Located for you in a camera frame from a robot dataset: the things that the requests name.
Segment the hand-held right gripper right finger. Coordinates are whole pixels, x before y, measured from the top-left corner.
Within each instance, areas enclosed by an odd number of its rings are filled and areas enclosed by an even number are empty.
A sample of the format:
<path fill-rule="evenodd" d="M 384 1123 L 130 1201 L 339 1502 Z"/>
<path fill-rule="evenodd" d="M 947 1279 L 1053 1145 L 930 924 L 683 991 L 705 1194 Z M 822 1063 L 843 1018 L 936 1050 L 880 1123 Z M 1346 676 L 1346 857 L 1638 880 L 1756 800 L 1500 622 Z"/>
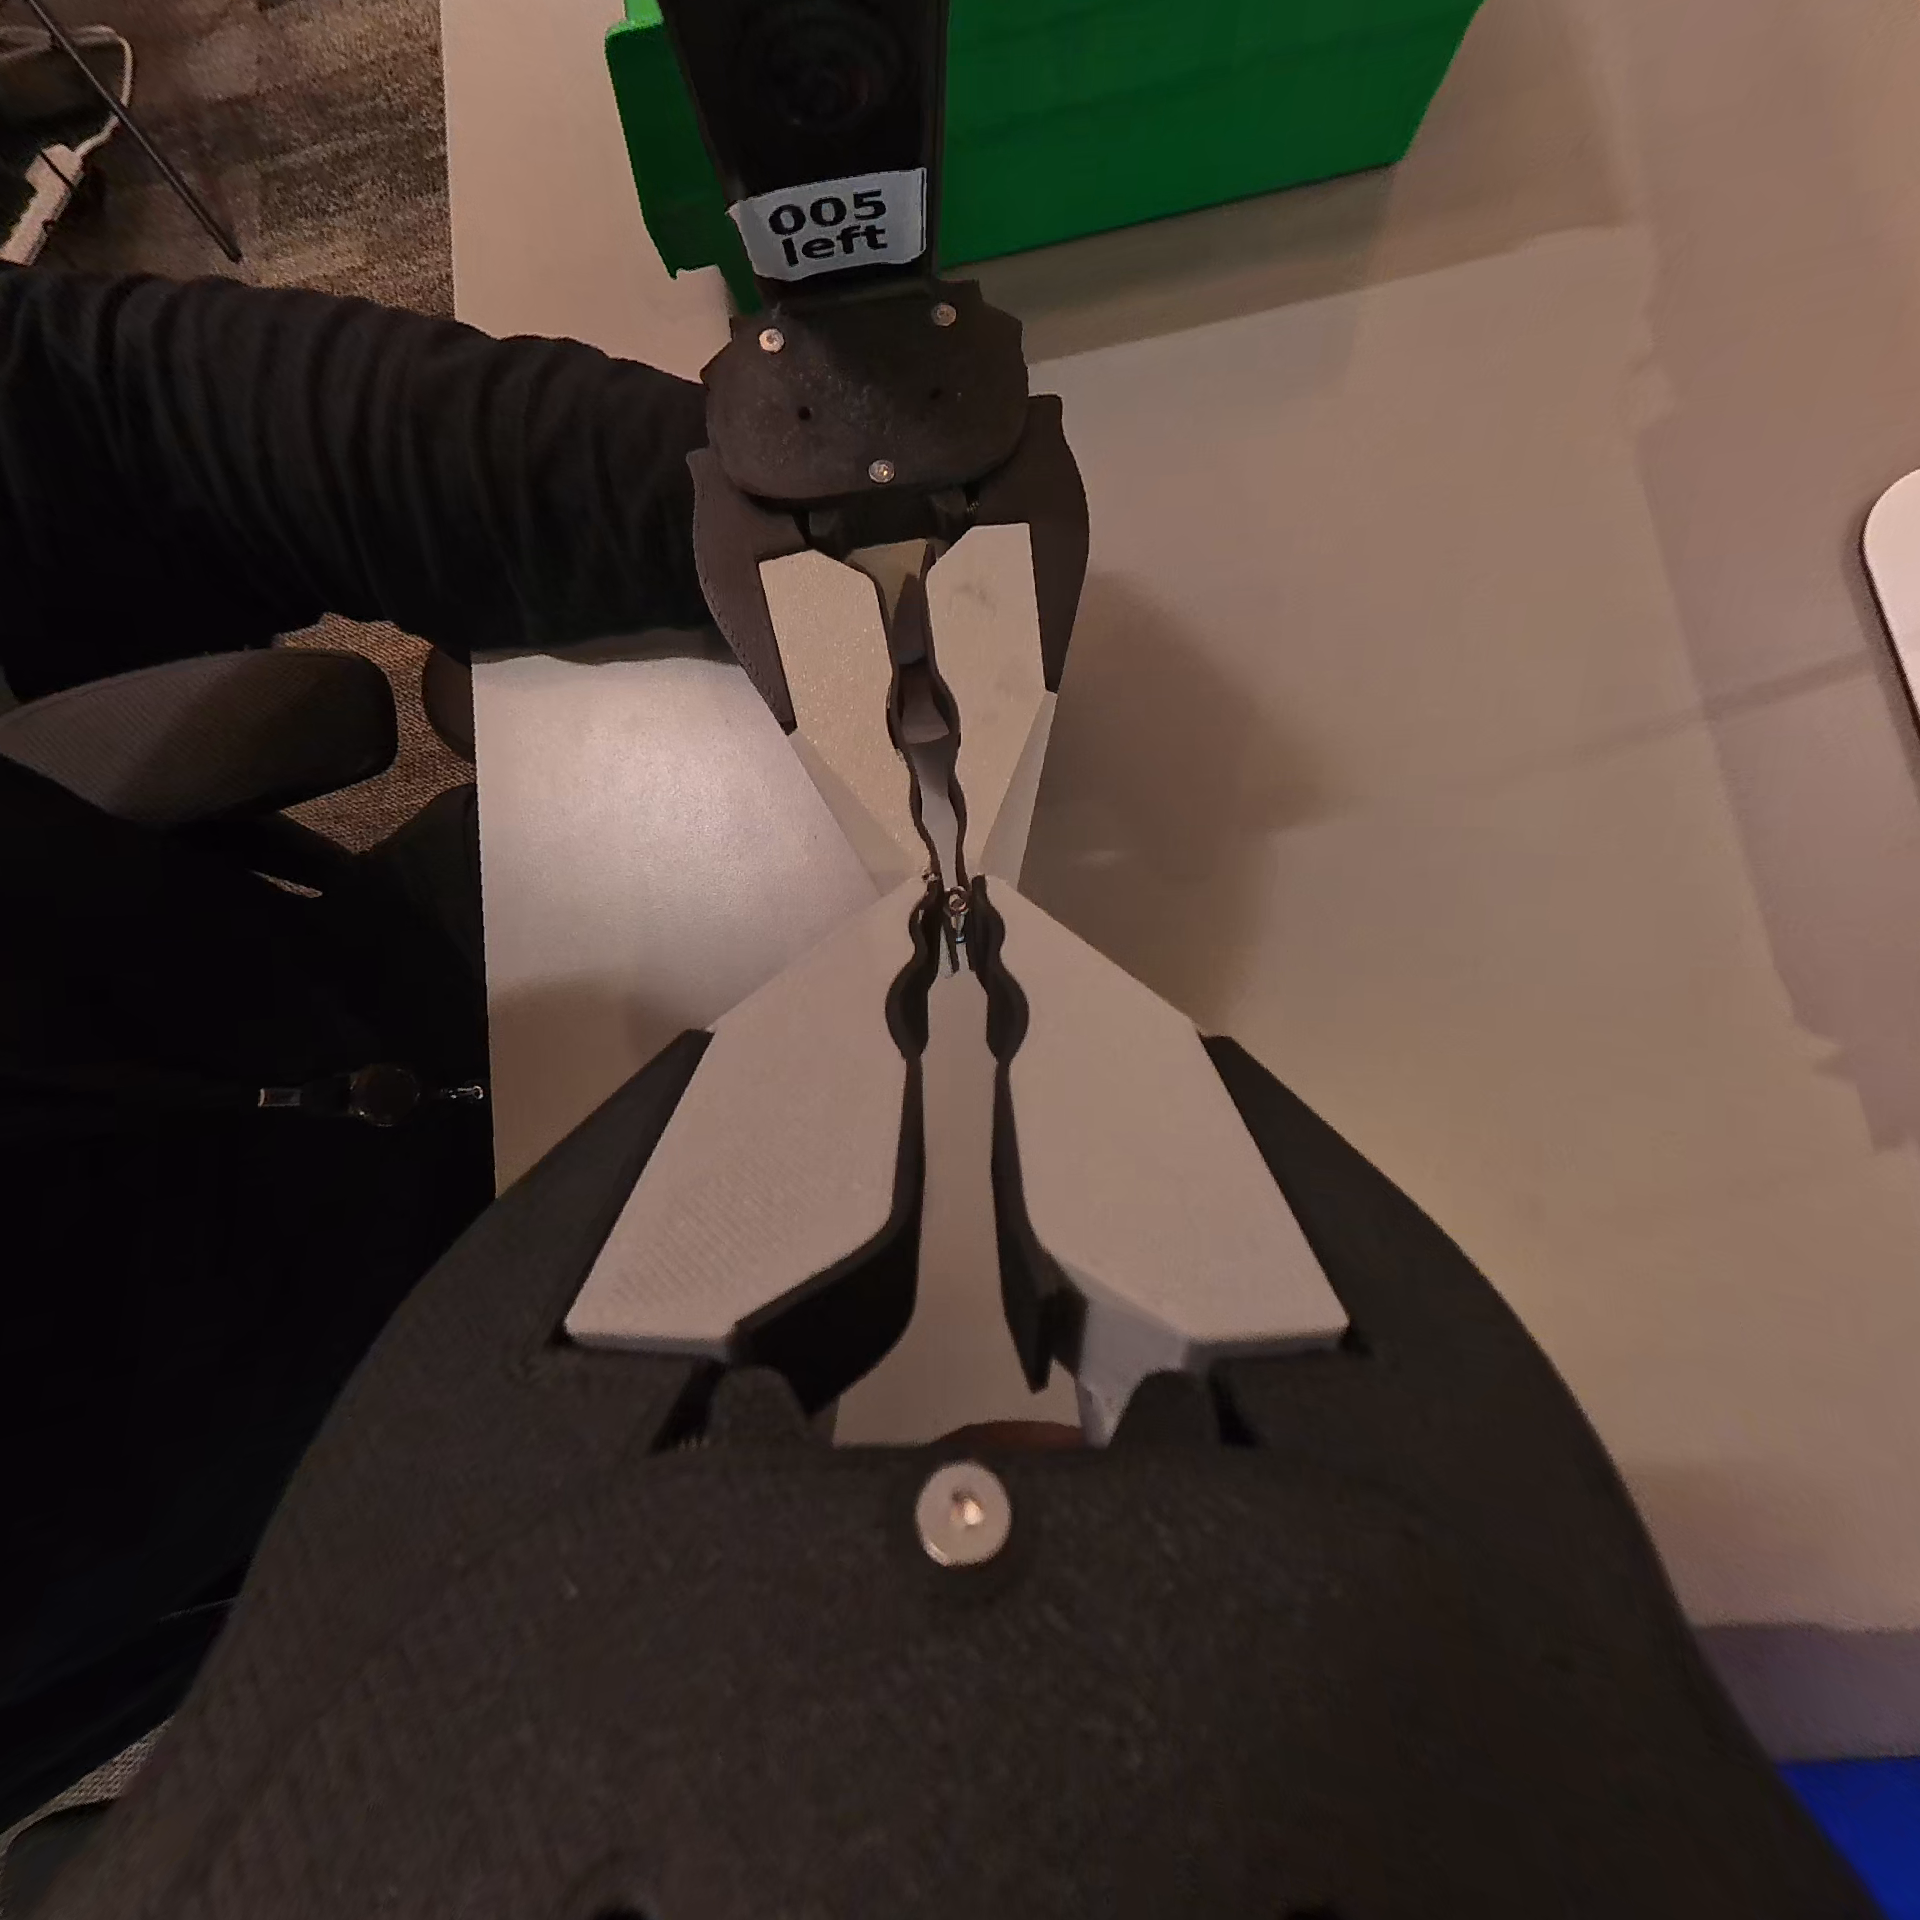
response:
<path fill-rule="evenodd" d="M 979 878 L 1001 1298 L 1029 1383 L 1110 1443 L 1141 1383 L 1350 1327 L 1206 1035 L 1002 878 Z"/>

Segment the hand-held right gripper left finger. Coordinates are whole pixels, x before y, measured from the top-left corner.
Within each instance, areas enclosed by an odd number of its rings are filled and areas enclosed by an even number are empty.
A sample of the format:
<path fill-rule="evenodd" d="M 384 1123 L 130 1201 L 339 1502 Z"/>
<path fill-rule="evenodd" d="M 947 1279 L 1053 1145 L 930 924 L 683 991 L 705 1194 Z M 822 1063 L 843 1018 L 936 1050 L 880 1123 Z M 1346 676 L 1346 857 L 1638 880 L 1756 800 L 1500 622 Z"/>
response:
<path fill-rule="evenodd" d="M 941 924 L 903 882 L 709 1027 L 568 1307 L 574 1344 L 768 1370 L 820 1411 L 901 1341 Z"/>

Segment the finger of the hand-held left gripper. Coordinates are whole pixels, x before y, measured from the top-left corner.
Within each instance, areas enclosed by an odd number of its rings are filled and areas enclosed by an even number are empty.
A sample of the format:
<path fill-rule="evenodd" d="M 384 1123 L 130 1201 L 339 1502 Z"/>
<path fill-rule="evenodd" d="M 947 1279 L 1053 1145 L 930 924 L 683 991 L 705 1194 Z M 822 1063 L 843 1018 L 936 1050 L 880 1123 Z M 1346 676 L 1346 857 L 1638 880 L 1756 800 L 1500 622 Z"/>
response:
<path fill-rule="evenodd" d="M 875 888 L 924 882 L 932 853 L 898 741 L 898 672 L 878 584 L 819 550 L 764 559 L 758 579 L 803 770 Z"/>
<path fill-rule="evenodd" d="M 903 540 L 901 755 L 929 882 L 1020 880 L 1053 724 L 1029 526 Z"/>

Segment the person's left forearm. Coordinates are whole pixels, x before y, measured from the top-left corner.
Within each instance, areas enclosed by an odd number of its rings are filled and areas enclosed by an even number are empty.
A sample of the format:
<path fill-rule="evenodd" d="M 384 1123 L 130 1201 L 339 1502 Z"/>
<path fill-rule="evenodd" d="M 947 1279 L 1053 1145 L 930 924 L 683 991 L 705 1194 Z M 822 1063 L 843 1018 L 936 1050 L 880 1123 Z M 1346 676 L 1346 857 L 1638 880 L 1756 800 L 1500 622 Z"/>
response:
<path fill-rule="evenodd" d="M 701 386 L 216 276 L 5 268 L 3 665 L 37 702 L 324 616 L 555 653 L 709 624 Z"/>

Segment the green plastic bin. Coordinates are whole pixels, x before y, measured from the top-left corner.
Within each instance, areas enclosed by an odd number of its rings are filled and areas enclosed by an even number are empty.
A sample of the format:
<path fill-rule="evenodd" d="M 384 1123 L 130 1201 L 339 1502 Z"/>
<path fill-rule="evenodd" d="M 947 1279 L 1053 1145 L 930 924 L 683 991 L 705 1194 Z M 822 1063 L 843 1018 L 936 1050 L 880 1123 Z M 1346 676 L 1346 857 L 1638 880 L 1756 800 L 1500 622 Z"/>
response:
<path fill-rule="evenodd" d="M 627 3 L 647 230 L 747 312 L 1400 162 L 1475 1 Z"/>

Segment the person's black-clothed torso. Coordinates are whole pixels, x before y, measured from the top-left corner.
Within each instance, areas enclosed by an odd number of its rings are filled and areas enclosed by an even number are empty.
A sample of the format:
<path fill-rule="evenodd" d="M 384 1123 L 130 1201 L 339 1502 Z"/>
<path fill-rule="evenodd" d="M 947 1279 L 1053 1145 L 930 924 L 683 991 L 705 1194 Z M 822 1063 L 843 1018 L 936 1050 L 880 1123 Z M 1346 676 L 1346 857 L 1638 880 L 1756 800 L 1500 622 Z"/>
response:
<path fill-rule="evenodd" d="M 119 819 L 5 764 L 3 1809 L 179 1705 L 349 1375 L 495 1191 L 473 791 L 364 853 Z"/>

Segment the thin black rod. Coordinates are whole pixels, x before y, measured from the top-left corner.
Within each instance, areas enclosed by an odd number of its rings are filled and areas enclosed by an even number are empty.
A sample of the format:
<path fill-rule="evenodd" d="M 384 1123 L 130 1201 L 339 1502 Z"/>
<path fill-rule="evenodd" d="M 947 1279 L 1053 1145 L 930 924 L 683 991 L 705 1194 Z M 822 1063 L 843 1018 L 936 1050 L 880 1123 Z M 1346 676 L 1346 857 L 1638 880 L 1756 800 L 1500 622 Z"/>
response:
<path fill-rule="evenodd" d="M 49 35 L 51 43 L 61 51 L 61 57 L 73 65 L 78 81 L 84 83 L 99 100 L 102 109 L 108 113 L 108 121 L 132 140 L 136 149 L 144 156 L 168 192 L 184 206 L 192 221 L 204 232 L 216 251 L 220 251 L 231 265 L 245 265 L 247 254 L 242 251 L 234 232 L 208 203 L 188 174 L 176 164 L 173 153 L 134 113 L 132 93 L 120 93 L 116 87 L 107 83 L 107 79 L 88 61 L 78 31 L 65 26 L 51 3 L 24 1 L 23 5 L 30 14 L 37 27 Z"/>

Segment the white soled shoe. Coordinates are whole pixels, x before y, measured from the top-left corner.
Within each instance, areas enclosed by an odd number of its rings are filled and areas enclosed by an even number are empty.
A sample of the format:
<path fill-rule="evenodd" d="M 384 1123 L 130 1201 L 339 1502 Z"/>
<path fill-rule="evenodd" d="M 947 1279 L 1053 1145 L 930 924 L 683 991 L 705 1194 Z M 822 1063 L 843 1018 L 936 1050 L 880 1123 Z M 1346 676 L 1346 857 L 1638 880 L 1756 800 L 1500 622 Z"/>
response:
<path fill-rule="evenodd" d="M 132 104 L 132 42 L 87 24 L 74 56 L 40 26 L 3 27 L 3 262 L 29 268 L 83 193 L 99 149 Z"/>

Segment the blue plastic bin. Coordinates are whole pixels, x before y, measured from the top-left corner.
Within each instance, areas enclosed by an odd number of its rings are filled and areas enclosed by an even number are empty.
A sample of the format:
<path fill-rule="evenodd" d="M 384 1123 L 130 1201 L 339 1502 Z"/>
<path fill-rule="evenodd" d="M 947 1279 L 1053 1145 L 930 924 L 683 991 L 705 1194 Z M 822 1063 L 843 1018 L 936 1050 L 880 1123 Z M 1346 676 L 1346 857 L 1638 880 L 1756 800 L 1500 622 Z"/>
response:
<path fill-rule="evenodd" d="M 1918 1917 L 1918 1755 L 1787 1762 L 1788 1788 L 1888 1917 Z"/>

